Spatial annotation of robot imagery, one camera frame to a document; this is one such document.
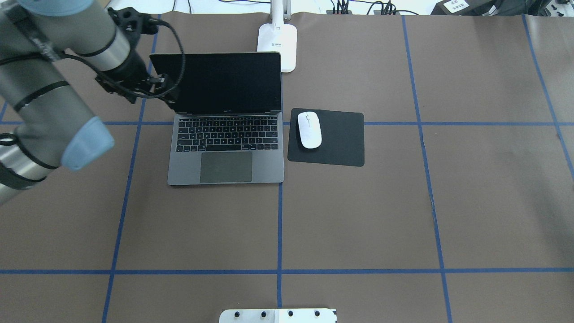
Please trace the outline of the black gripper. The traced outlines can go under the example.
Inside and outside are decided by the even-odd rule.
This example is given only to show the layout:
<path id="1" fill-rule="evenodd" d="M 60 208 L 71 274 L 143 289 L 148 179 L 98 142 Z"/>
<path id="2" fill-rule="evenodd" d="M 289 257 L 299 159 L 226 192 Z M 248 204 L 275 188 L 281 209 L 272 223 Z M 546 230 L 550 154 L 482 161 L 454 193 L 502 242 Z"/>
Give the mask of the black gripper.
<path id="1" fill-rule="evenodd" d="M 109 71 L 103 71 L 103 74 L 131 92 L 129 93 L 117 88 L 117 86 L 107 82 L 99 75 L 95 78 L 96 82 L 98 82 L 106 92 L 116 93 L 128 100 L 131 104 L 134 104 L 137 100 L 137 96 L 133 94 L 134 92 L 141 95 L 152 95 L 152 85 L 148 82 L 148 78 L 151 76 L 147 72 L 146 65 L 139 54 L 129 54 L 127 60 L 119 67 Z M 165 93 L 166 91 L 167 88 L 156 87 L 155 95 L 159 95 L 158 100 L 166 103 L 170 109 L 175 110 L 181 90 L 176 87 L 168 93 Z"/>

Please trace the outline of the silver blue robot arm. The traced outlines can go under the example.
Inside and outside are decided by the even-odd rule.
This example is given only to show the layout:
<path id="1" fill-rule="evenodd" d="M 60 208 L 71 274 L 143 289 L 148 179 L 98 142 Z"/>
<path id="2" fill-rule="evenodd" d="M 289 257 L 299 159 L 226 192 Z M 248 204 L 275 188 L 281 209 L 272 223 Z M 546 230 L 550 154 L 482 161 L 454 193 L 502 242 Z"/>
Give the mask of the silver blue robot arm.
<path id="1" fill-rule="evenodd" d="M 1 135 L 1 204 L 43 182 L 61 166 L 86 167 L 112 149 L 114 139 L 55 67 L 71 59 L 96 73 L 111 94 L 168 104 L 178 97 L 179 76 L 151 76 L 137 53 L 142 34 L 166 21 L 134 8 L 105 9 L 96 0 L 1 2 L 1 96 L 22 123 Z"/>

